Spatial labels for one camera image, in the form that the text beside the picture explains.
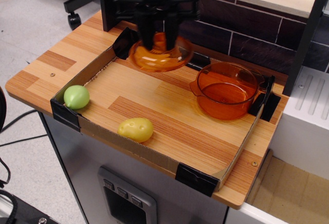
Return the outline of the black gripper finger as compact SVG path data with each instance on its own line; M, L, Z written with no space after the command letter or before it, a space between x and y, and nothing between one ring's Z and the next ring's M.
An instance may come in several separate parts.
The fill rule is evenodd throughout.
M179 25L177 20L165 20L164 28L167 50L172 50L178 36Z
M151 50L154 45L154 41L153 41L155 34L154 23L150 21L141 21L138 25L138 28L143 42L143 46L147 50Z

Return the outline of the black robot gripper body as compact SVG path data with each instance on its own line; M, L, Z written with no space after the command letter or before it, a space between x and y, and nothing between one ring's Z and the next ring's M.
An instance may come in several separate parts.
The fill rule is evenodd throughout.
M199 0L113 0L116 4L116 17L133 20L139 32L156 31L157 22L164 22L166 33L177 33L185 20L198 20Z

